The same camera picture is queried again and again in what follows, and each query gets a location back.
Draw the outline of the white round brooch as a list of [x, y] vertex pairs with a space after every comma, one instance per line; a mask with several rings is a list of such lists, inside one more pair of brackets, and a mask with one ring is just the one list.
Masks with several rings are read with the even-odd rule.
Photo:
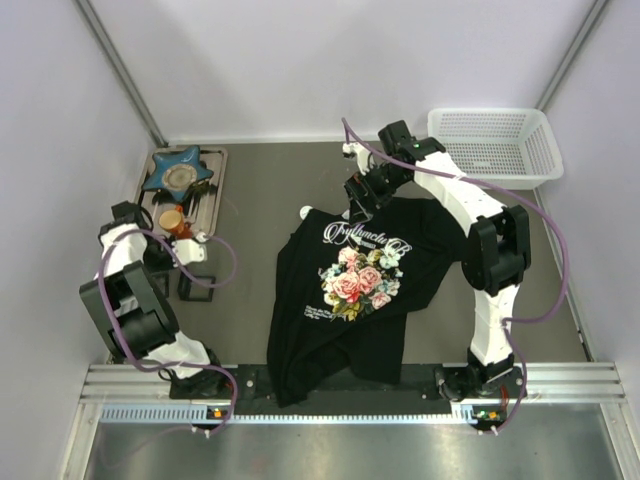
[[299, 215], [302, 220], [305, 220], [310, 211], [312, 210], [311, 206], [304, 206], [300, 209]]

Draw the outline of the black floral t-shirt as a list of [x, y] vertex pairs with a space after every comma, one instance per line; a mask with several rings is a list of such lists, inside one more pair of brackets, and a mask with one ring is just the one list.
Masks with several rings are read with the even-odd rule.
[[395, 197], [358, 225], [310, 210], [277, 256], [267, 367], [278, 405], [345, 368], [398, 383], [408, 314], [429, 305], [465, 250], [436, 200]]

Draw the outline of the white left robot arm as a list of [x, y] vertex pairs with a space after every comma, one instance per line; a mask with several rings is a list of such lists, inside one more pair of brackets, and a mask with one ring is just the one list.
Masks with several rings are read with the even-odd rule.
[[79, 296], [117, 361], [135, 359], [170, 385], [173, 399], [210, 399], [229, 387], [220, 362], [202, 342], [185, 335], [169, 300], [169, 275], [180, 269], [179, 294], [194, 279], [188, 265], [207, 258], [207, 235], [193, 232], [179, 211], [167, 213], [167, 235], [153, 231], [150, 213], [120, 202], [100, 228], [101, 263]]

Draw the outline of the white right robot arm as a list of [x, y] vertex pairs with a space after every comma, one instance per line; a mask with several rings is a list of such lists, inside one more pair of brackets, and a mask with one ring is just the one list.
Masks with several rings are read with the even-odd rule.
[[345, 183], [350, 222], [371, 220], [400, 186], [413, 182], [440, 203], [466, 237], [461, 268], [475, 295], [474, 335], [462, 371], [436, 371], [441, 396], [462, 401], [498, 388], [514, 367], [506, 320], [531, 264], [527, 211], [508, 207], [471, 183], [444, 145], [431, 137], [416, 138], [403, 121], [380, 131], [380, 152], [351, 127], [344, 130], [343, 154], [358, 166]]

